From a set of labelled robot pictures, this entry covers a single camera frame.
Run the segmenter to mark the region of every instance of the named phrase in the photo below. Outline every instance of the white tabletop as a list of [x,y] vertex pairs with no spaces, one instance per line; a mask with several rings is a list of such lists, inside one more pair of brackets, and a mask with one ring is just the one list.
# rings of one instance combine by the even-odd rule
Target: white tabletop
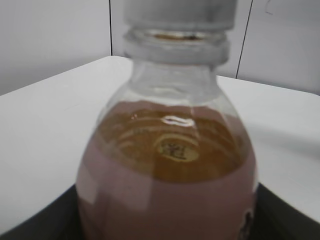
[[[0,234],[74,184],[99,111],[131,69],[130,60],[105,57],[0,96]],[[260,181],[320,222],[320,96],[218,82],[249,131]]]

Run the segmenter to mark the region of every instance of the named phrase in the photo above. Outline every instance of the white bottle cap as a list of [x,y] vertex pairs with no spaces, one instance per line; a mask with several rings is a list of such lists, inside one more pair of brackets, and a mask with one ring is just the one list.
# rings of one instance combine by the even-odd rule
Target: white bottle cap
[[134,28],[183,32],[232,29],[237,0],[126,0],[125,20]]

